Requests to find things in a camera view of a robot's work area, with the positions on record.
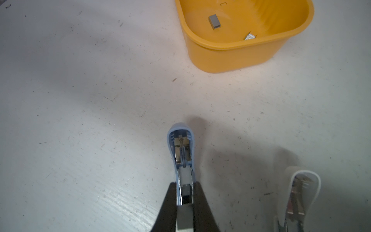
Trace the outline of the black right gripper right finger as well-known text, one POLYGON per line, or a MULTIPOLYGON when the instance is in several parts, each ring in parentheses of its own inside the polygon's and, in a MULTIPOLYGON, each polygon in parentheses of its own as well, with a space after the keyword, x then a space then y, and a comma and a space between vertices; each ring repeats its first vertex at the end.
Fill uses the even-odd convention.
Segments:
POLYGON ((194 232, 220 232, 200 182, 193 184, 194 232))

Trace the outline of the white mini stapler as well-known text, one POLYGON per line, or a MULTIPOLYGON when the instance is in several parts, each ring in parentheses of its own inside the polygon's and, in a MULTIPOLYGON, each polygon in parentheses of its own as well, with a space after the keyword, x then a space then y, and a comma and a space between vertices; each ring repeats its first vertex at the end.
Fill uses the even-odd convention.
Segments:
POLYGON ((278 194, 274 232, 303 232, 308 212, 321 189, 320 176, 298 166, 289 166, 278 194))

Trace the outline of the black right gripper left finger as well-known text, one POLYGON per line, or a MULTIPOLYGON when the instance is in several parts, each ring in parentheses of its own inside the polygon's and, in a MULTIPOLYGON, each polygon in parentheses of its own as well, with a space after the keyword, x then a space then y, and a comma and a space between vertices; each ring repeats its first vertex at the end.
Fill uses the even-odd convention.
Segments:
POLYGON ((151 232, 175 232, 177 219, 177 184, 169 184, 162 206, 151 232))

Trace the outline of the staple strip in tray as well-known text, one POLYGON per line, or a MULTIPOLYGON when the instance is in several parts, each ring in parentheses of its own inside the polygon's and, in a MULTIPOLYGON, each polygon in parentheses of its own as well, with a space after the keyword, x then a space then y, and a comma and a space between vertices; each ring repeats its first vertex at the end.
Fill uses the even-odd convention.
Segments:
POLYGON ((221 27, 220 21, 216 14, 210 15, 208 19, 213 30, 221 27))
POLYGON ((245 37, 245 40, 251 40, 251 39, 255 39, 256 36, 252 33, 249 33, 246 37, 245 37))

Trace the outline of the grey staple strip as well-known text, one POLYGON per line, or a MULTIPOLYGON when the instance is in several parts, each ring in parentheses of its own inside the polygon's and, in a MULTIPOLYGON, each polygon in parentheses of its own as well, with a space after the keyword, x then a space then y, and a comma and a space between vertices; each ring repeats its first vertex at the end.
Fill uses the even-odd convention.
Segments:
POLYGON ((176 231, 194 232, 194 211, 193 204, 186 204, 177 207, 176 231))

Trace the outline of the light blue stapler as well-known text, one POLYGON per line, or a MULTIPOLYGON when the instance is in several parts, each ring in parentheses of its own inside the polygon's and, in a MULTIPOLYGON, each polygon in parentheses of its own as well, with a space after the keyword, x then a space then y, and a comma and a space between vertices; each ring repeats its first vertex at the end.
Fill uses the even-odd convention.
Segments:
POLYGON ((176 205, 193 204, 195 138, 185 123, 174 124, 167 134, 167 144, 174 163, 176 177, 176 205))

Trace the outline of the yellow plastic tray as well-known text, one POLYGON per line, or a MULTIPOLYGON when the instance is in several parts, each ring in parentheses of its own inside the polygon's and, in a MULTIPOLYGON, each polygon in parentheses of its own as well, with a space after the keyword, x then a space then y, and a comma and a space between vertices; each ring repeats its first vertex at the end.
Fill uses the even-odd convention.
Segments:
POLYGON ((200 70, 223 73, 264 63, 314 17, 312 1, 176 1, 188 56, 200 70), (221 27, 212 29, 216 14, 221 27), (255 39, 245 40, 252 33, 255 39))

